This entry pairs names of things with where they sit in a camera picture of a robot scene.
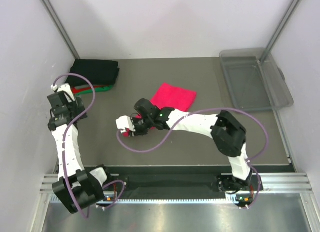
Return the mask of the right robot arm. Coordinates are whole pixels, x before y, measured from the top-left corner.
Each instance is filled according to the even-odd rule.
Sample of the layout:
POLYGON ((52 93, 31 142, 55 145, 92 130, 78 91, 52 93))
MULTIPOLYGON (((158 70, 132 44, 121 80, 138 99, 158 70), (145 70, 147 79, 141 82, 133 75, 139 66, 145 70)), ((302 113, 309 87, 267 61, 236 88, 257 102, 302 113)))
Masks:
POLYGON ((253 170, 247 161, 247 130, 229 111, 193 114, 173 107, 159 108, 145 98, 138 100, 134 108, 138 115, 128 119, 130 136, 146 135, 151 128, 207 136, 231 164, 232 177, 220 182, 221 188, 236 192, 251 185, 253 170))

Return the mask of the pink t shirt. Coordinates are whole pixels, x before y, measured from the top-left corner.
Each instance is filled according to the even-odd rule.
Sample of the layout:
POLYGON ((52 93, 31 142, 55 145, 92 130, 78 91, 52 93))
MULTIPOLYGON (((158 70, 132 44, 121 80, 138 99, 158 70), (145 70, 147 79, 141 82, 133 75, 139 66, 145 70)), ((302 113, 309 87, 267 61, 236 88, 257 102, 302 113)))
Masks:
POLYGON ((134 107, 143 102, 147 102, 147 105, 152 104, 159 109, 173 107, 186 112, 195 101, 196 96, 197 92, 194 90, 162 83, 150 100, 141 98, 136 102, 134 107))

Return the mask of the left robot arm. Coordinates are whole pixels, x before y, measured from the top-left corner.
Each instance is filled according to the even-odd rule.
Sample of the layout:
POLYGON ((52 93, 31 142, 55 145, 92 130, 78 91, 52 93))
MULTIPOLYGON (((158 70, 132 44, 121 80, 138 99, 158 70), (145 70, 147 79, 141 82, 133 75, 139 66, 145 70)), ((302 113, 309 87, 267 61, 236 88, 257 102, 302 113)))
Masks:
POLYGON ((78 208, 84 209, 102 200, 103 190, 110 189, 114 181, 104 165, 87 170, 82 163, 78 123, 71 124, 79 114, 80 119, 87 118, 82 99, 74 96, 65 85, 47 98, 51 104, 48 128, 56 142, 59 165, 58 181, 52 189, 74 214, 78 208))

